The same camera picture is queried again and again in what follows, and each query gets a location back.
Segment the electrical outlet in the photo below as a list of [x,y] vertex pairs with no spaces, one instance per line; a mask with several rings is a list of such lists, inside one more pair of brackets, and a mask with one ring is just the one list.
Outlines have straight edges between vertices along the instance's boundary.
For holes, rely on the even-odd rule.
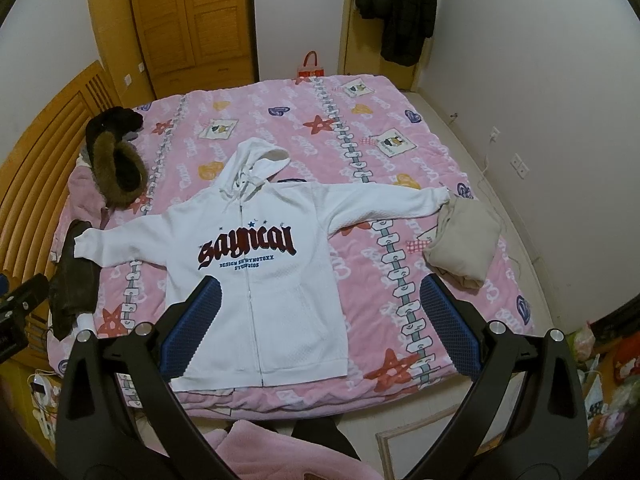
[[513,156],[511,157],[511,165],[513,166],[514,170],[518,171],[518,168],[522,166],[522,159],[520,158],[520,155],[518,155],[517,153],[513,154]]
[[527,173],[529,173],[529,168],[527,168],[527,165],[523,162],[516,172],[520,178],[524,179],[527,176]]

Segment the wooden headboard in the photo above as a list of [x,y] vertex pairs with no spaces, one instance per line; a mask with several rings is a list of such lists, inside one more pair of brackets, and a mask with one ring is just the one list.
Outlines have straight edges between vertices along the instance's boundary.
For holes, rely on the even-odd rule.
[[[38,272],[53,275],[49,250],[84,128],[89,119],[119,104],[109,77],[95,61],[38,114],[0,166],[0,270],[15,282]],[[16,360],[49,368],[44,337],[48,315],[45,302],[28,317],[30,345]]]

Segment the pink comforter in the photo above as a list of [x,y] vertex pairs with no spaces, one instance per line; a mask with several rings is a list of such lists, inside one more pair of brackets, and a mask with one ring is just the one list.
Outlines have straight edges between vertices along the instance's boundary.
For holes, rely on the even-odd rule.
[[[447,186],[472,198],[466,174],[429,131],[407,99],[382,76],[332,76],[317,81],[275,80],[243,88],[195,91],[138,108],[144,130],[134,141],[150,168],[147,193],[115,212],[106,228],[137,216],[159,214],[208,186],[242,140],[262,137],[289,151],[292,162],[276,178],[328,184],[380,182],[411,187]],[[342,125],[334,124],[342,119]],[[86,178],[76,168],[70,178]],[[62,248],[81,204],[100,203],[92,186],[73,186],[52,252]],[[398,399],[455,373],[418,301],[420,280],[430,273],[421,255],[436,216],[364,223],[330,240],[344,322],[349,371],[343,378],[271,388],[184,392],[191,415],[289,418],[327,415]],[[139,261],[103,269],[94,315],[98,336],[127,334],[164,311],[166,271]],[[484,287],[457,290],[485,319],[501,319],[514,332],[532,332],[501,238]],[[49,334],[49,359],[63,373],[73,335]],[[130,381],[123,388],[139,406]]]

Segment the hood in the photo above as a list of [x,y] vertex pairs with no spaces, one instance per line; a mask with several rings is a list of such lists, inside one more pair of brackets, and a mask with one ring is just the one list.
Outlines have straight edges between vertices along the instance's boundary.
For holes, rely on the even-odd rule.
[[289,161],[287,150],[251,137],[238,144],[238,149],[215,180],[214,187],[228,200],[245,200]]

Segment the hoodie sleeve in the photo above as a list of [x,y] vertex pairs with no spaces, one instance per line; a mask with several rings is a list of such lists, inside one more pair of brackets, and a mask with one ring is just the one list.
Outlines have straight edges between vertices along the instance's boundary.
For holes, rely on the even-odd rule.
[[320,225],[332,236],[360,222],[429,216],[449,201],[449,190],[374,183],[319,184],[314,201]]
[[87,229],[76,238],[74,256],[87,258],[101,267],[113,267],[130,260],[165,267],[174,235],[173,224],[169,208],[161,215],[135,218],[107,231]]

